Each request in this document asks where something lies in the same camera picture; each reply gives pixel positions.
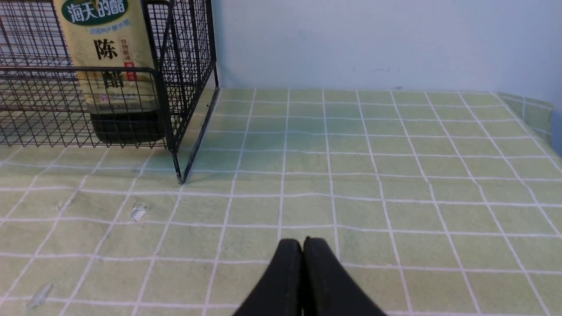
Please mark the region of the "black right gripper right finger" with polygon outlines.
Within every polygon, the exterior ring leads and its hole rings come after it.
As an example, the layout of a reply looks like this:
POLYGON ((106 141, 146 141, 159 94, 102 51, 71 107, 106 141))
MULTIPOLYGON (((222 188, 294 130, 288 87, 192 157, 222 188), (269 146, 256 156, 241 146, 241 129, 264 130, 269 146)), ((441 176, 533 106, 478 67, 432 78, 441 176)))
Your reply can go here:
POLYGON ((325 239, 307 237, 303 255, 305 316, 385 316, 346 272, 325 239))

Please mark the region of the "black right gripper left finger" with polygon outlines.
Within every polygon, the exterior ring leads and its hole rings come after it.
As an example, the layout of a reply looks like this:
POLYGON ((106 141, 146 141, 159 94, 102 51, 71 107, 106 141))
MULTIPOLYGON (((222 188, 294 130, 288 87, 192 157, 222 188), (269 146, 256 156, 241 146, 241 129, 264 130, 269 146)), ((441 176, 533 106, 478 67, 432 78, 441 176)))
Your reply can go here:
POLYGON ((267 269, 235 316, 300 316, 303 251, 295 239, 281 239, 267 269))

